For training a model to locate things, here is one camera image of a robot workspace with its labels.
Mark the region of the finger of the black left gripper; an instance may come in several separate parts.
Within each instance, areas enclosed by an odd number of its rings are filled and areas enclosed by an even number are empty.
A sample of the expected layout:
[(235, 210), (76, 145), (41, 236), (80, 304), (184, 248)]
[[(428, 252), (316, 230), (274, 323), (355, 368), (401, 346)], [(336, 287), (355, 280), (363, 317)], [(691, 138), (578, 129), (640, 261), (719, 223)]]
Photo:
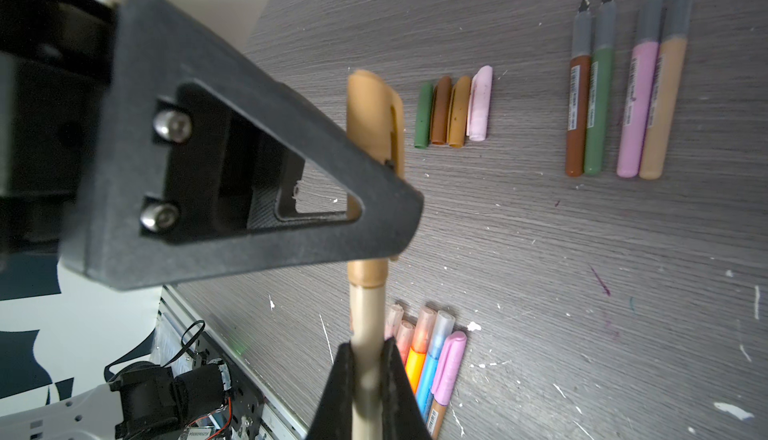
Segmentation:
[(169, 1), (125, 0), (61, 263), (132, 290), (394, 257), (424, 206), (402, 129), (370, 72), (340, 127)]

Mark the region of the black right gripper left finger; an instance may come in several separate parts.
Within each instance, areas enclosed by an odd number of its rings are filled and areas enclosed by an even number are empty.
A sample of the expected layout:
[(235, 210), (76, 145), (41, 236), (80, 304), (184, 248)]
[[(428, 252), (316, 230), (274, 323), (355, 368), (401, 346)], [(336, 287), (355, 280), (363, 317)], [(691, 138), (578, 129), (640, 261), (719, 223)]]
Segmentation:
[(306, 440), (351, 440), (355, 362), (351, 343), (338, 347)]

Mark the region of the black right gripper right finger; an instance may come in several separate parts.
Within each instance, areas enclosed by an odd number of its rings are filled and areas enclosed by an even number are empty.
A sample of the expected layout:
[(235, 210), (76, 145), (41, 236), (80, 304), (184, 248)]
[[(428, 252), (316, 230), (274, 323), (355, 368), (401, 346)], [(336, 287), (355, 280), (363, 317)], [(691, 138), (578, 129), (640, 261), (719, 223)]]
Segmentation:
[(394, 338), (385, 341), (380, 366), (382, 439), (431, 440)]

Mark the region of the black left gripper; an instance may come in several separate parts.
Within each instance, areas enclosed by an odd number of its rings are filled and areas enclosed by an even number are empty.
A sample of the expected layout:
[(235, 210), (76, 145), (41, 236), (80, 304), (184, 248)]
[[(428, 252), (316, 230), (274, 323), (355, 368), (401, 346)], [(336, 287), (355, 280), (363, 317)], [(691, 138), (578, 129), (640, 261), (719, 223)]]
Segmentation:
[(115, 13), (1, 0), (1, 251), (53, 253), (111, 80)]

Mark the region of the lilac capped tan marker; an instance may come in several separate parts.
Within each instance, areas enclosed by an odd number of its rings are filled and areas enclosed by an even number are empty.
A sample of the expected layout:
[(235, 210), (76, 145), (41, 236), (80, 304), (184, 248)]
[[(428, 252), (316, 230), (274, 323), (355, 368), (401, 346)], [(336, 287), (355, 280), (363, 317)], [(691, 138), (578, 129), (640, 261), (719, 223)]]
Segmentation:
[(466, 334), (458, 330), (447, 337), (430, 390), (426, 410), (426, 428), (433, 439), (437, 439), (454, 391), (461, 362), (467, 344)]

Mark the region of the tan marker pen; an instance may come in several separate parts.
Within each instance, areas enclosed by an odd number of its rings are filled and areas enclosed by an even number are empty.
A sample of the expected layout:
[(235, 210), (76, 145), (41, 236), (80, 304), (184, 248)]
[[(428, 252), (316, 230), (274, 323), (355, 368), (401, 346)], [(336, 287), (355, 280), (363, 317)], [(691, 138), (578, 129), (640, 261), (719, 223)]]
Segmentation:
[[(405, 177), (404, 114), (400, 96), (376, 74), (358, 70), (347, 84), (347, 136), (379, 163)], [(381, 353), (386, 281), (392, 257), (347, 264), (354, 394), (351, 437), (381, 439)]]

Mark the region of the green pen cap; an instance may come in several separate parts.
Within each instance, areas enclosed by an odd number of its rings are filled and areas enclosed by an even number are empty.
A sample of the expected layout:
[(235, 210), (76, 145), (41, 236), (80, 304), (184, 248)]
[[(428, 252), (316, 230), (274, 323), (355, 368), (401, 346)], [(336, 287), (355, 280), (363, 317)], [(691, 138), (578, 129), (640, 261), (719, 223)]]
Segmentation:
[(425, 149), (430, 143), (434, 87), (431, 82), (421, 85), (415, 119), (414, 147)]

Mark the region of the brown pen cap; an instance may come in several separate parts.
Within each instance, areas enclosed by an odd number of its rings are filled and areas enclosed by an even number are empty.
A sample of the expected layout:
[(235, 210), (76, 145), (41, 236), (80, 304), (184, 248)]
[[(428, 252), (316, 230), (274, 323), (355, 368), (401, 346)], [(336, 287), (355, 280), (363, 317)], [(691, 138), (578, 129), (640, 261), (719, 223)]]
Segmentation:
[(452, 94), (452, 79), (442, 77), (434, 90), (430, 127), (430, 143), (444, 145), (447, 141), (448, 116)]

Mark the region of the tan pen cap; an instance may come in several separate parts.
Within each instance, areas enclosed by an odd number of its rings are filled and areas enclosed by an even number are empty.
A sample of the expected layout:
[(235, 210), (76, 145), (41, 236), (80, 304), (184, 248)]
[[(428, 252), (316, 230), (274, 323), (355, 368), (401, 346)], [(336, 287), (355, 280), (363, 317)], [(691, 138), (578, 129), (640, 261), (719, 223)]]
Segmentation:
[(471, 94), (471, 78), (460, 77), (453, 86), (450, 109), (447, 143), (450, 147), (461, 148), (464, 146), (467, 128)]

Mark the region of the pink pen cap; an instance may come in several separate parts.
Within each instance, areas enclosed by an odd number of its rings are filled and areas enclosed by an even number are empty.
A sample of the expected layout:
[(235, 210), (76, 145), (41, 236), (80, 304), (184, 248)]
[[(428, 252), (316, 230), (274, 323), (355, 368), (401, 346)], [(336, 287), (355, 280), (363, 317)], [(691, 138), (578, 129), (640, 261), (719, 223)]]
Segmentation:
[(470, 141), (480, 142), (487, 138), (493, 78), (493, 67), (485, 65), (472, 79), (466, 126)]

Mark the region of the dark brown marker pen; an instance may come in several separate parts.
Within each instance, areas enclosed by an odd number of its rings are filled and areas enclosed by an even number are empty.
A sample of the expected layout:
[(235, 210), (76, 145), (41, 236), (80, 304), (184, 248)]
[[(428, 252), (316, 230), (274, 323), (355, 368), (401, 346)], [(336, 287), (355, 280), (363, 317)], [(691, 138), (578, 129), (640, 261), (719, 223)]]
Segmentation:
[(584, 172), (592, 51), (592, 15), (589, 0), (581, 0), (573, 22), (566, 132), (565, 172)]

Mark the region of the green marker pen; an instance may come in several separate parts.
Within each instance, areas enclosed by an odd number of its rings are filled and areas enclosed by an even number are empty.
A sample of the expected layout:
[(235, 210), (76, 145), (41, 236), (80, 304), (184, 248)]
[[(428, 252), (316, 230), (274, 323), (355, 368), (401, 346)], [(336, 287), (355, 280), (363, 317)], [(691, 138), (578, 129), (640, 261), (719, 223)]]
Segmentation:
[(590, 96), (584, 156), (584, 173), (590, 176), (599, 174), (603, 169), (614, 71), (616, 17), (616, 1), (601, 0), (595, 23), (591, 57)]

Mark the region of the brown capped pink marker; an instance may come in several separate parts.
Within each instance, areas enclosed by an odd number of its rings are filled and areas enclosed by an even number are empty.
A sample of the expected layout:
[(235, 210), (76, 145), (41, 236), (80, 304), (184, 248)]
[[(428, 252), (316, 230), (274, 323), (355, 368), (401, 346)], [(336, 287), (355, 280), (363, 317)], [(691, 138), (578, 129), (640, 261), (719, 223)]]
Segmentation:
[(629, 65), (629, 78), (616, 173), (638, 175), (659, 50), (663, 0), (642, 0)]

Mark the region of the green capped tan marker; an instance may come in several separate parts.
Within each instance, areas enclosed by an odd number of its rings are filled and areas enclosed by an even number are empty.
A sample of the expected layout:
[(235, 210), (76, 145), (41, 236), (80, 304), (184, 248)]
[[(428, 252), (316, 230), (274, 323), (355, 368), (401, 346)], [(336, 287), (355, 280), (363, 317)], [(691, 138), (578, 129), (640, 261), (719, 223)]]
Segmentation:
[(657, 56), (639, 177), (662, 176), (681, 83), (694, 0), (669, 0)]

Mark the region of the orange marker pen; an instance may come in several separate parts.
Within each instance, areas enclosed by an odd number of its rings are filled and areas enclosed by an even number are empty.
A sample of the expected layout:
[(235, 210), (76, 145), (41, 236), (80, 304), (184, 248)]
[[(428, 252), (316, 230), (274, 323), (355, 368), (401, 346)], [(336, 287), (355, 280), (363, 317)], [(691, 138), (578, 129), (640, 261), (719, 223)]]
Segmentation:
[(414, 394), (418, 390), (436, 317), (437, 312), (434, 309), (423, 306), (420, 309), (414, 328), (411, 346), (405, 363), (405, 372)]

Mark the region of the pink red marker pen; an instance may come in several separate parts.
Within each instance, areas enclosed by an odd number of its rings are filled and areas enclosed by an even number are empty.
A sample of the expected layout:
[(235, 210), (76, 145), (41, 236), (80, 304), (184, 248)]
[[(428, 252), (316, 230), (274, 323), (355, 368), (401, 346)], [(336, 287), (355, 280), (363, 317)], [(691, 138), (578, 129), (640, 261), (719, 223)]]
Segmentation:
[(415, 326), (407, 320), (402, 320), (396, 331), (395, 342), (403, 365), (407, 363), (414, 332)]

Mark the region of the purple marker pen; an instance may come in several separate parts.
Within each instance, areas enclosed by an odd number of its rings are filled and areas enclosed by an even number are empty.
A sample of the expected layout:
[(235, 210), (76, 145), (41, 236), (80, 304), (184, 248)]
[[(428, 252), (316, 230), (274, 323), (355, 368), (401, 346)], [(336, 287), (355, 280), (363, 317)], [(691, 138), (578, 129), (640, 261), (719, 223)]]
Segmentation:
[(393, 338), (400, 328), (404, 309), (401, 305), (393, 303), (385, 309), (384, 339)]

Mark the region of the blue marker pen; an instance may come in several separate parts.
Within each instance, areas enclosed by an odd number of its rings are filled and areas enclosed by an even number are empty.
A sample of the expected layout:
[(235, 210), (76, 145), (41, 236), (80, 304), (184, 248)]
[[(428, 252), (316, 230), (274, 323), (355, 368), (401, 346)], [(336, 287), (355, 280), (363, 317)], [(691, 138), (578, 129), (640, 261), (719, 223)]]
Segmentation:
[(454, 324), (455, 317), (452, 314), (444, 310), (439, 310), (437, 312), (416, 392), (416, 402), (419, 406), (423, 420), (427, 419), (428, 408), (432, 404), (433, 394), (431, 393), (431, 388), (435, 379), (443, 345), (447, 337), (453, 332)]

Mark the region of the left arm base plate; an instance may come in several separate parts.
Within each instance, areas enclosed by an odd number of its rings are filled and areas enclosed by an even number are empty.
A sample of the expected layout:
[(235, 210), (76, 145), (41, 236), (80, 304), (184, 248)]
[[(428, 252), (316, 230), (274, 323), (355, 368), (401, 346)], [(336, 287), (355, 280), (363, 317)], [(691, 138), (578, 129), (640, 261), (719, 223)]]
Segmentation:
[(220, 359), (229, 369), (231, 388), (228, 396), (232, 402), (232, 419), (229, 428), (216, 439), (261, 439), (264, 404), (261, 390), (233, 357), (213, 343), (201, 348), (201, 358), (204, 364)]

